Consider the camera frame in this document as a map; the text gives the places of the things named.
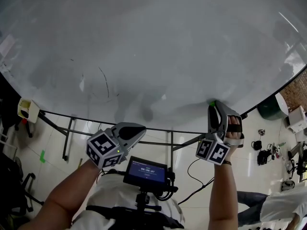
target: finger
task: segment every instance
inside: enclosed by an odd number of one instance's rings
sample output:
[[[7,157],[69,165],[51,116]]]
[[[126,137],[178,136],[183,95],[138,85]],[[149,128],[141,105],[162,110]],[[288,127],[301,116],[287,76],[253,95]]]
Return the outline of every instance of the finger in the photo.
[[[229,124],[229,125],[231,124],[231,120],[230,120],[230,117],[229,117],[229,116],[228,116],[228,124]],[[231,132],[226,132],[226,137],[227,137],[227,138],[232,138]]]
[[[236,123],[239,124],[239,125],[241,124],[238,117],[236,117]],[[238,139],[241,138],[241,135],[242,135],[242,133],[241,133],[241,132],[238,132]]]
[[[231,121],[231,124],[232,125],[236,125],[236,117],[235,116],[231,116],[230,117],[230,121]],[[231,135],[233,137],[233,139],[238,139],[237,136],[238,136],[238,133],[237,132],[231,132]]]

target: waist belt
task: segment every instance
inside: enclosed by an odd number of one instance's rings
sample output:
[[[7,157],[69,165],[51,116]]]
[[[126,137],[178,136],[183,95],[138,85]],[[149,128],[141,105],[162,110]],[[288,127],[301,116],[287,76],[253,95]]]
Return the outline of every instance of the waist belt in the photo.
[[[87,206],[86,210],[95,211],[106,219],[115,219],[110,230],[163,230],[163,227],[184,229],[177,220],[160,212],[139,212],[125,207],[101,206]]]

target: hand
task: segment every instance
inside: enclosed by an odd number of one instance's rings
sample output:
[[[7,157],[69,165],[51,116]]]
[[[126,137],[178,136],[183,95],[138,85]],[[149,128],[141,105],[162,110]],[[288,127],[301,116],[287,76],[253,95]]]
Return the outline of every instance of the hand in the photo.
[[[237,117],[231,116],[228,117],[228,124],[230,125],[239,125],[240,121]],[[231,139],[240,139],[241,138],[241,132],[226,132],[226,137]],[[230,161],[231,155],[235,152],[238,146],[232,146],[230,148],[230,151],[228,152],[227,156],[225,157],[226,161]]]

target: jeans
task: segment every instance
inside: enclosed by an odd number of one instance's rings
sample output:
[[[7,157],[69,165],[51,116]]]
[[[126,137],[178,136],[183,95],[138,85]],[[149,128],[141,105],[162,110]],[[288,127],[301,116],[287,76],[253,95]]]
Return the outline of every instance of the jeans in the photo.
[[[239,227],[253,225],[260,222],[262,205],[267,198],[266,194],[237,191],[238,202],[249,208],[238,214]]]

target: metal table frame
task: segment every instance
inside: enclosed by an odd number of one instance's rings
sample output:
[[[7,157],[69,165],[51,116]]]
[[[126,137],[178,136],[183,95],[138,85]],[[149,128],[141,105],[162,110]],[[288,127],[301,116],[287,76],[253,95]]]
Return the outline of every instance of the metal table frame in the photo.
[[[60,127],[57,126],[55,123],[53,123],[52,121],[50,121],[45,114],[46,113],[50,113],[50,114],[54,114],[54,115],[59,115],[59,116],[64,116],[64,117],[69,117],[70,121],[68,124],[68,128],[64,128],[64,127]],[[63,114],[57,114],[57,113],[53,113],[53,112],[49,112],[49,111],[44,111],[41,110],[38,114],[38,117],[40,119],[42,119],[43,121],[45,121],[47,124],[49,124],[51,127],[53,127],[54,129],[56,129],[58,132],[62,133],[66,138],[65,138],[65,143],[64,143],[64,149],[63,149],[63,155],[62,158],[65,161],[68,161],[68,155],[66,154],[66,150],[67,150],[67,144],[68,144],[68,139],[69,139],[69,134],[70,133],[76,133],[76,134],[80,134],[80,135],[86,135],[86,136],[92,136],[93,134],[91,133],[85,133],[85,132],[81,132],[78,130],[74,130],[71,129],[71,125],[72,122],[76,119],[79,120],[84,120],[84,121],[90,121],[90,122],[94,122],[94,123],[99,123],[99,124],[107,124],[107,125],[115,125],[113,123],[108,123],[108,122],[101,122],[101,121],[97,121],[97,120],[91,120],[91,119],[86,119],[86,118],[81,118],[81,117],[75,117],[75,116],[69,116],[69,115],[63,115]],[[141,144],[149,144],[149,145],[158,145],[158,146],[170,146],[171,147],[171,170],[173,170],[174,167],[174,151],[179,150],[181,148],[187,147],[193,143],[198,142],[199,140],[203,139],[206,135],[206,133],[199,133],[199,132],[189,132],[189,131],[179,131],[179,130],[168,130],[168,129],[158,129],[158,128],[146,128],[148,130],[157,130],[157,131],[163,131],[163,132],[167,132],[170,133],[171,135],[171,142],[170,143],[161,143],[161,142],[150,142],[150,141],[139,141],[139,143]],[[175,144],[174,143],[174,133],[185,133],[185,134],[197,134],[199,136],[188,140],[187,142],[184,142],[182,144]]]

